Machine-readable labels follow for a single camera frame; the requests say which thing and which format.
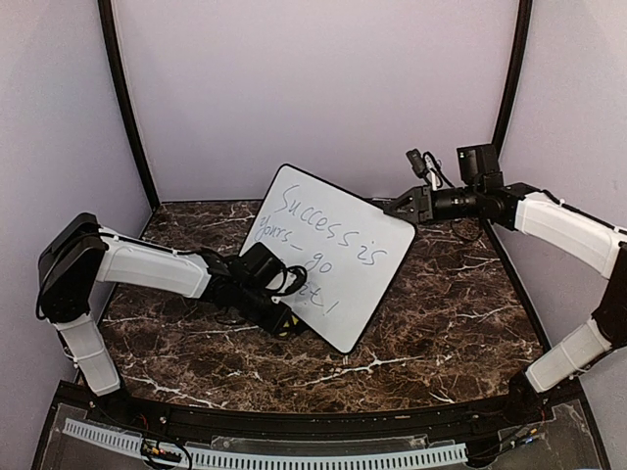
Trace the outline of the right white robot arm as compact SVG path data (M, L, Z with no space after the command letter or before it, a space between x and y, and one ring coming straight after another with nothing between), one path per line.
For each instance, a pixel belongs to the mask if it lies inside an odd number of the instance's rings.
M384 212L412 224L471 217L496 223L582 260L607 282L591 317L509 380L500 415L506 423L519 425L539 413L559 383L625 347L626 231L568 205L548 190L506 184L492 144L461 147L457 153L462 186L416 186L385 204Z

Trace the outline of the right black frame post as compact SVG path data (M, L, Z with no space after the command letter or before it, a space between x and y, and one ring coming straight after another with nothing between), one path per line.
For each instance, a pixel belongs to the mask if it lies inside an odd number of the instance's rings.
M504 92L496 119L492 144L500 155L506 141L506 134L513 111L519 79L525 56L527 39L533 9L532 0L519 0L512 39L510 57L506 73Z

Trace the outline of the left black frame post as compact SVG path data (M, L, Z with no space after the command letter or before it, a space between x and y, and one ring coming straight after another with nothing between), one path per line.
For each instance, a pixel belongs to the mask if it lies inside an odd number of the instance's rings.
M131 103L122 63L121 47L114 15L114 4L110 0L98 0L97 6L110 75L114 85L126 139L144 195L150 210L154 212L160 207L161 201L149 168L148 159Z

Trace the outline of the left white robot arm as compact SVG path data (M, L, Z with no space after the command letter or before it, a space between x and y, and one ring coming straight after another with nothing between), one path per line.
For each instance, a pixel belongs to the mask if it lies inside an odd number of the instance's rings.
M261 242L238 256L180 251L120 235L83 212L38 259L35 315L55 327L87 387L101 397L101 412L128 427L138 418L138 406L120 391L121 376L91 315L95 283L152 288L235 309L269 334L288 337L307 326L283 300L307 279L304 267L286 265Z

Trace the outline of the white whiteboard black frame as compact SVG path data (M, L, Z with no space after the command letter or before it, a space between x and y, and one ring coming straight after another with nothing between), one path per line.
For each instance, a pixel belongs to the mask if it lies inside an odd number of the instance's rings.
M350 353L409 252L415 227L292 165L268 188L242 248L257 242L307 281L286 298L340 353Z

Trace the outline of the black frame post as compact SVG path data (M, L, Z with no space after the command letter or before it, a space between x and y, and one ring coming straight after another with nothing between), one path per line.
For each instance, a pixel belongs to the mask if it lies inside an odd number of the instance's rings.
M504 92L496 119L492 144L500 155L506 141L506 134L513 111L519 79L525 56L527 39L533 9L532 0L519 0L512 39L510 57L506 73Z
M114 4L110 0L98 0L97 6L110 75L114 85L126 139L144 195L150 210L154 212L160 207L161 201L149 168L148 159L131 103L122 63L121 47L114 15Z

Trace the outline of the black front rail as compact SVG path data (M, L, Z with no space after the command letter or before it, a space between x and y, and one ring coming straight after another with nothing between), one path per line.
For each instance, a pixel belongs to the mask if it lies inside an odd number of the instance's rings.
M185 441L218 436L253 439L342 440L425 434L430 438L481 439L513 425L539 421L540 406L521 407L505 397L426 408L358 413L263 413L216 410L122 395L75 401L97 421L141 428Z

